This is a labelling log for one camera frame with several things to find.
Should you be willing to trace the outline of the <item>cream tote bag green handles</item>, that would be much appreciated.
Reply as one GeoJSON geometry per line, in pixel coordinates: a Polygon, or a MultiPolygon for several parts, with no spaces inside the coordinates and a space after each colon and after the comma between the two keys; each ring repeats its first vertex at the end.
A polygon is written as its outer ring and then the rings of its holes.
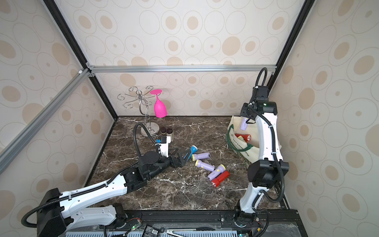
{"type": "Polygon", "coordinates": [[[241,130],[243,117],[232,116],[228,126],[226,141],[228,147],[237,155],[244,157],[250,163],[254,163],[259,157],[259,132],[257,125],[248,124],[245,130],[241,130]]]}

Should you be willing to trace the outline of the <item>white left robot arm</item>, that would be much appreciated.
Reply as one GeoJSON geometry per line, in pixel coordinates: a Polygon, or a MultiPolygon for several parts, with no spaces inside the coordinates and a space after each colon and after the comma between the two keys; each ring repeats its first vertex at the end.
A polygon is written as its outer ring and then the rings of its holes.
{"type": "Polygon", "coordinates": [[[70,229],[92,225],[124,227],[127,214],[122,204],[106,207],[94,204],[137,191],[167,168],[184,167],[190,156],[189,151],[184,154],[177,150],[168,154],[150,151],[106,181],[73,191],[49,190],[37,207],[37,236],[58,237],[70,229]]]}

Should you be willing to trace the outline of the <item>purple flashlight back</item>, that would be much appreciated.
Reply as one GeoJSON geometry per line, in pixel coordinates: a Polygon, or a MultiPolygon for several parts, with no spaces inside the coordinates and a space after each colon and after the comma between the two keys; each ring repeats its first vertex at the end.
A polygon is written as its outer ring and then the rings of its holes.
{"type": "Polygon", "coordinates": [[[248,119],[246,117],[241,118],[240,130],[245,131],[247,129],[247,126],[248,126],[247,120],[248,119]]]}

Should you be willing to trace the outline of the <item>blue flashlight white rim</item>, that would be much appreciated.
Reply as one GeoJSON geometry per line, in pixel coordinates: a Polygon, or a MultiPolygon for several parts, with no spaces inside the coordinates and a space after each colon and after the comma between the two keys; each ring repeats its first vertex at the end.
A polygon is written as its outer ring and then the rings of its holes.
{"type": "Polygon", "coordinates": [[[189,149],[189,152],[185,156],[185,161],[188,162],[191,159],[192,155],[197,152],[197,150],[197,146],[192,145],[189,149]]]}

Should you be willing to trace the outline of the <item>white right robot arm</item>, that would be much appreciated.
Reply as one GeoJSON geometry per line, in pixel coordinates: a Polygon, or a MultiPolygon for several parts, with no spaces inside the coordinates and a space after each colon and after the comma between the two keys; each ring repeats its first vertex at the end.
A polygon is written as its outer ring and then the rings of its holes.
{"type": "Polygon", "coordinates": [[[285,174],[289,164],[280,153],[277,136],[277,107],[275,102],[244,103],[240,115],[255,121],[259,134],[258,160],[248,168],[248,188],[235,208],[235,218],[254,218],[264,196],[274,203],[281,202],[285,191],[285,174]]]}

